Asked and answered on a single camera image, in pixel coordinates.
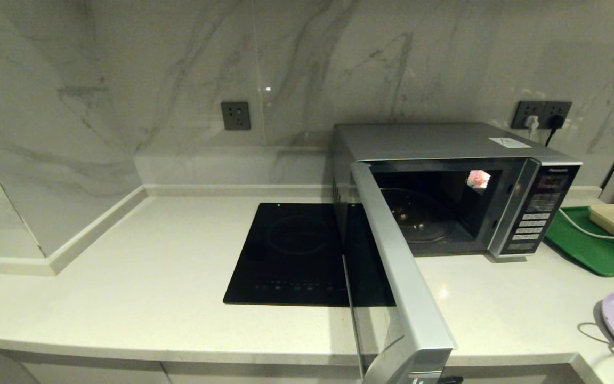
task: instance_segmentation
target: kitchen counter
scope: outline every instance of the kitchen counter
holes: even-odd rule
[[[321,202],[148,197],[57,277],[0,275],[0,348],[356,365],[349,309],[222,303],[263,201]],[[594,306],[614,292],[614,277],[592,275],[546,245],[527,262],[482,255],[416,262],[458,343],[448,365],[571,363],[589,382],[614,383],[614,352],[593,324]]]

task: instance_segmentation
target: microwave door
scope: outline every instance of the microwave door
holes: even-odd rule
[[[360,202],[395,307],[352,308],[365,384],[436,384],[456,345],[407,241],[366,163],[351,163],[350,202]]]

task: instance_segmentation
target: black induction cooktop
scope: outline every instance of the black induction cooktop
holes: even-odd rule
[[[363,208],[349,211],[343,245],[332,204],[260,204],[224,303],[348,307],[346,257],[354,304],[394,305]]]

